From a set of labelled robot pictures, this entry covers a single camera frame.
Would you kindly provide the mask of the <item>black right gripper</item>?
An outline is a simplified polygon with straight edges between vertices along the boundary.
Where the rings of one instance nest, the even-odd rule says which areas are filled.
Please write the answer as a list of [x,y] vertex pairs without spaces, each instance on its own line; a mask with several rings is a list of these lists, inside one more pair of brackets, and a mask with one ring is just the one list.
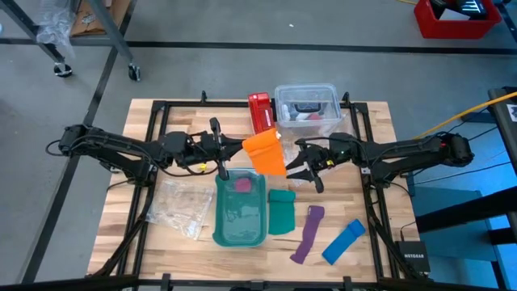
[[288,179],[303,179],[314,183],[317,193],[324,192],[319,173],[352,160],[358,153],[356,139],[351,137],[312,137],[301,139],[301,151],[286,166],[294,169],[305,165],[303,171],[289,174]]

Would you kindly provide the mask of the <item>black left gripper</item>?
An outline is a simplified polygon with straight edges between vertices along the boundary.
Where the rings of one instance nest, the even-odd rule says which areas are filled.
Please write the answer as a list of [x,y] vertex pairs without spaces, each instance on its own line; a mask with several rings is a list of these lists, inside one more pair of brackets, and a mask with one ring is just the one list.
[[212,132],[203,131],[200,133],[198,142],[191,141],[193,152],[187,157],[187,165],[214,161],[217,164],[220,179],[228,180],[229,174],[225,161],[230,161],[235,154],[242,150],[243,139],[222,137],[220,123],[216,117],[211,118],[209,123]]

